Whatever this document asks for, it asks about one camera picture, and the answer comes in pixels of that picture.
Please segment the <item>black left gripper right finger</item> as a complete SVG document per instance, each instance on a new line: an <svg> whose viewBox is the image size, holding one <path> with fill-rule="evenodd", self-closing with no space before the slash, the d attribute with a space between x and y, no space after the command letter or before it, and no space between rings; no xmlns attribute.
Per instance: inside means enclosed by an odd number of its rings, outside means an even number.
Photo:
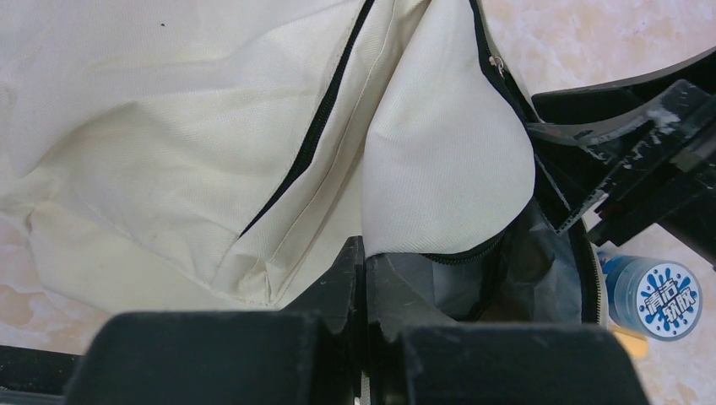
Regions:
<svg viewBox="0 0 716 405"><path fill-rule="evenodd" d="M595 324L457 322L385 255L366 261L375 404L645 404L627 351Z"/></svg>

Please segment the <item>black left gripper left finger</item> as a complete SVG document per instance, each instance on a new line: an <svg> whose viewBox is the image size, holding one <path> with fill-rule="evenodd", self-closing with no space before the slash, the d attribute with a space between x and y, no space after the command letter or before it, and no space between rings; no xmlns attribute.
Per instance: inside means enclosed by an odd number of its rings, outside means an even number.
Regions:
<svg viewBox="0 0 716 405"><path fill-rule="evenodd" d="M67 404L351 404L361 392L362 239L282 310L123 313L95 336Z"/></svg>

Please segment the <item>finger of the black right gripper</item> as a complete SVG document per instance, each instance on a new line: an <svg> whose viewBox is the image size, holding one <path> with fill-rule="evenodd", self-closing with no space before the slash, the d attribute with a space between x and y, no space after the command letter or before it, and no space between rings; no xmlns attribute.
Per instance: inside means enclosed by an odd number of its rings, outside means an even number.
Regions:
<svg viewBox="0 0 716 405"><path fill-rule="evenodd" d="M606 120L553 127L553 228L622 246L658 224L715 262L715 95L672 84Z"/></svg>
<svg viewBox="0 0 716 405"><path fill-rule="evenodd" d="M529 135L566 146L606 143L646 123L674 130L715 94L715 49L644 75L532 97Z"/></svg>

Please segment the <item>cream canvas backpack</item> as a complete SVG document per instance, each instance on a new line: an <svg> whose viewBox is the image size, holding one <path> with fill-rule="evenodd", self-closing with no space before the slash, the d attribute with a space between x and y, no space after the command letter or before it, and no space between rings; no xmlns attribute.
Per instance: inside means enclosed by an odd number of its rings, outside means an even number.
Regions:
<svg viewBox="0 0 716 405"><path fill-rule="evenodd" d="M536 211L476 1L4 1L1 215L104 311L288 305L344 242L416 269Z"/></svg>

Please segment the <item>orange pink highlighter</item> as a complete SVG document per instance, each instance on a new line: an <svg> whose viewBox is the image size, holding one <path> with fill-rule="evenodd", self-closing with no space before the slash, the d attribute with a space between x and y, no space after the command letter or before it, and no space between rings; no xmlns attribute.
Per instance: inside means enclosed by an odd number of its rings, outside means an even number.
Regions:
<svg viewBox="0 0 716 405"><path fill-rule="evenodd" d="M609 326L609 331L632 358L642 359L648 355L648 339L642 333L619 326Z"/></svg>

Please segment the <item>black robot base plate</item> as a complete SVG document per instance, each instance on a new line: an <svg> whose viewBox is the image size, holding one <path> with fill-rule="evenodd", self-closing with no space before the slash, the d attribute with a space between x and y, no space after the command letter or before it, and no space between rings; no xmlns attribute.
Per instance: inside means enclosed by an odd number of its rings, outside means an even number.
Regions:
<svg viewBox="0 0 716 405"><path fill-rule="evenodd" d="M77 354L1 346L1 404L62 404Z"/></svg>

